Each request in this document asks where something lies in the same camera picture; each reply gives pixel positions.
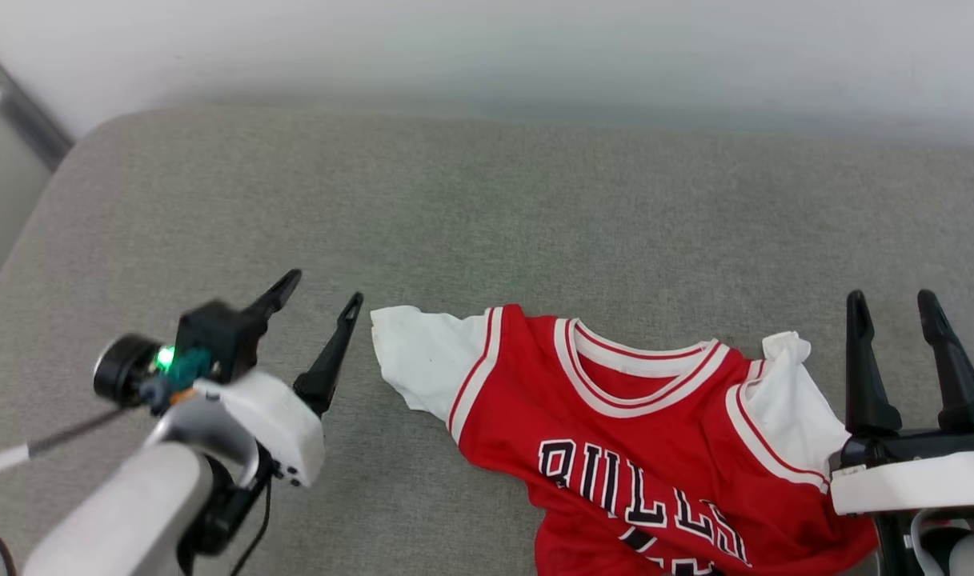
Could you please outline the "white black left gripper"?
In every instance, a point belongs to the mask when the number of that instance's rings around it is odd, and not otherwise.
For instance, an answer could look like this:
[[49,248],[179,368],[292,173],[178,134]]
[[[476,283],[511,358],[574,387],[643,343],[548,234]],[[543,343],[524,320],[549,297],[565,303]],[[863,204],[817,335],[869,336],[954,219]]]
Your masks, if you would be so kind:
[[259,342],[301,278],[302,270],[289,270],[242,310],[211,300],[187,311],[177,327],[174,360],[179,363],[197,351],[208,354],[208,361],[194,372],[191,391],[220,405],[231,422],[266,448],[289,480],[311,487],[326,459],[319,417],[330,409],[363,293],[349,298],[329,342],[311,368],[294,379],[292,389],[259,368]]

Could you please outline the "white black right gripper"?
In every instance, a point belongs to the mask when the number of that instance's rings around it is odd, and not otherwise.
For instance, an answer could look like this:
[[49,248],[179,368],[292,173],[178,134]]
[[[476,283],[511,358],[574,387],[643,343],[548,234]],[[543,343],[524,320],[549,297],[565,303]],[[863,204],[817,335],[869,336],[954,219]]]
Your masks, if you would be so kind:
[[845,427],[852,437],[831,471],[837,514],[974,508],[974,367],[936,293],[920,290],[917,305],[943,400],[941,430],[897,435],[903,423],[884,389],[866,295],[848,293]]

